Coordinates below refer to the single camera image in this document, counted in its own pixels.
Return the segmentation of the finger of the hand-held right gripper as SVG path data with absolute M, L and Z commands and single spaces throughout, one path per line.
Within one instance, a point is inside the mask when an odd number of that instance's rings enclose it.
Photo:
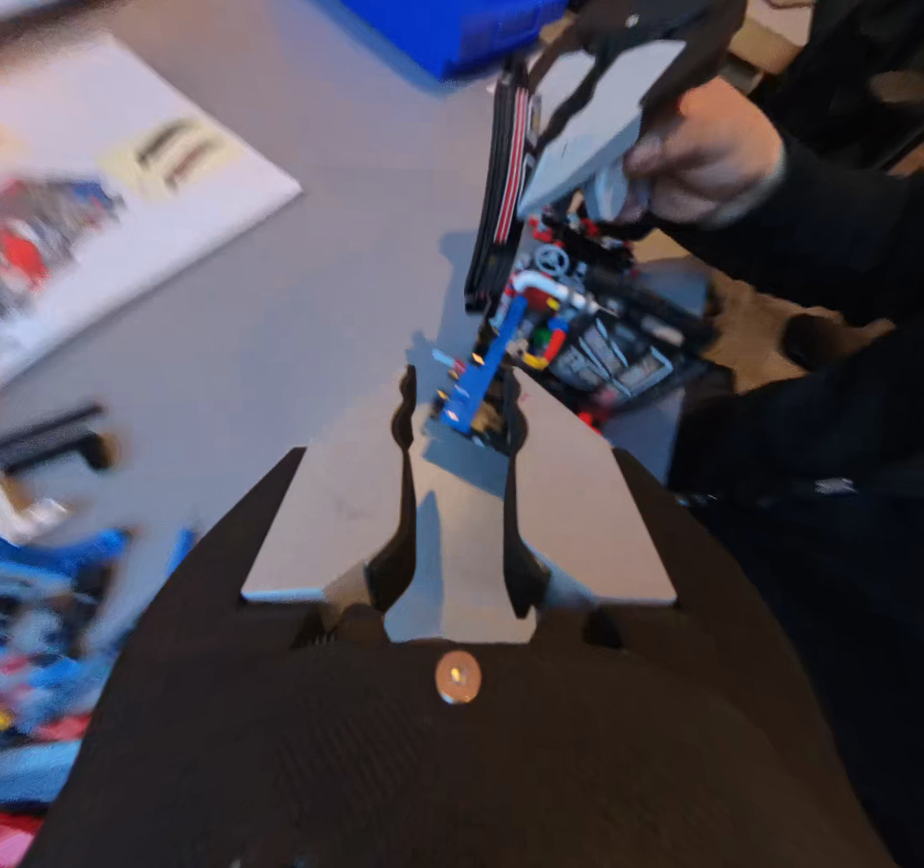
M 580 191 L 591 218 L 617 218 L 629 193 L 622 159 L 640 136 L 642 100 L 685 49 L 682 40 L 657 40 L 620 53 L 558 135 L 550 123 L 517 212 L 538 214 Z
M 529 135 L 533 144 L 544 137 L 554 113 L 582 85 L 595 64 L 596 58 L 586 51 L 564 53 L 554 60 L 532 92 Z

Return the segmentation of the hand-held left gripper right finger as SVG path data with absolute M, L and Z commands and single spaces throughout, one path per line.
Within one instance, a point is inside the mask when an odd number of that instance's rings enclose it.
M 504 378 L 502 573 L 514 614 L 670 607 L 673 585 L 609 442 L 520 368 Z

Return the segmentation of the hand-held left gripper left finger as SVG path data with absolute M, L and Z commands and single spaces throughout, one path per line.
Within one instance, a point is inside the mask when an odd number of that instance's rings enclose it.
M 410 449 L 418 379 L 405 367 L 307 446 L 241 587 L 249 603 L 318 603 L 386 612 L 417 565 Z

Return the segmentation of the red striped black curved panel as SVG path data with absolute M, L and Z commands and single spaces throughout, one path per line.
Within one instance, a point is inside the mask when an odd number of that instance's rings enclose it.
M 464 285 L 468 313 L 496 307 L 520 246 L 523 219 L 517 211 L 535 168 L 541 117 L 528 73 L 526 58 L 514 54 L 495 83 L 488 175 Z

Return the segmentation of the toy brick car model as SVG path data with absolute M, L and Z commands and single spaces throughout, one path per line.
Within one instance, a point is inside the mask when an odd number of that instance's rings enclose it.
M 433 351 L 449 382 L 433 422 L 507 453 L 514 369 L 599 433 L 703 376 L 717 334 L 712 280 L 694 260 L 640 264 L 647 232 L 594 222 L 583 203 L 510 226 L 484 215 L 464 285 L 479 329 L 465 359 Z

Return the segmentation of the instruction booklet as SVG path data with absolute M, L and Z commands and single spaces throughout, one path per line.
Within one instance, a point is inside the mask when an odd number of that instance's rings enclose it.
M 3 386 L 302 193 L 109 35 L 1 85 Z

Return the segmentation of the person's right forearm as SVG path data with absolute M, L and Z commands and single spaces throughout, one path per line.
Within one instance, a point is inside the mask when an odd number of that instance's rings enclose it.
M 653 221 L 728 277 L 851 326 L 922 328 L 923 178 L 844 169 L 783 135 L 781 180 L 726 225 Z

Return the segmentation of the person's right hand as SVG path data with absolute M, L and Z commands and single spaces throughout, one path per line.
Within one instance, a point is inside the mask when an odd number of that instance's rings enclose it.
M 630 148 L 623 160 L 628 192 L 616 221 L 728 225 L 777 186 L 785 159 L 783 140 L 761 110 L 714 77 L 684 93 Z

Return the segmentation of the brown cardboard box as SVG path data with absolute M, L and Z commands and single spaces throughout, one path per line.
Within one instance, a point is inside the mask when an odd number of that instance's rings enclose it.
M 739 61 L 779 76 L 809 42 L 816 0 L 746 0 L 745 18 L 731 41 Z

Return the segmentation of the black angled beam piece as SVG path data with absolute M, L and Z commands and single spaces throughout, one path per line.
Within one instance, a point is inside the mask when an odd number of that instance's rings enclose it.
M 2 473 L 15 476 L 71 455 L 93 472 L 112 469 L 118 457 L 116 440 L 90 427 L 104 413 L 101 404 L 91 401 L 3 433 Z

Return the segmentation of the pile of loose brick pieces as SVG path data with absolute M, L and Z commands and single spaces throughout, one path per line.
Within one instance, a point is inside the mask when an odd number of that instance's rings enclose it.
M 87 646 L 132 539 L 105 528 L 53 548 L 2 541 L 2 866 L 18 866 L 38 835 L 134 628 Z

